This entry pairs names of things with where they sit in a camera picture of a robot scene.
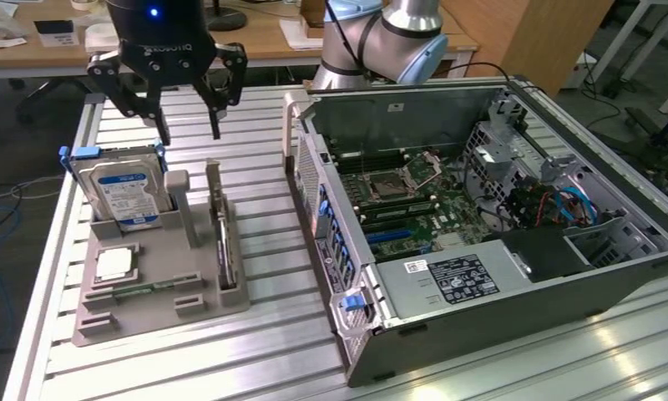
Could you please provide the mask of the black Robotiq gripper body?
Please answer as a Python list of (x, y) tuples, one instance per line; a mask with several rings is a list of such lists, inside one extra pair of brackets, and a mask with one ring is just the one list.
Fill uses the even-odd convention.
[(159, 87), (194, 84), (216, 58), (202, 1), (110, 1), (122, 63)]

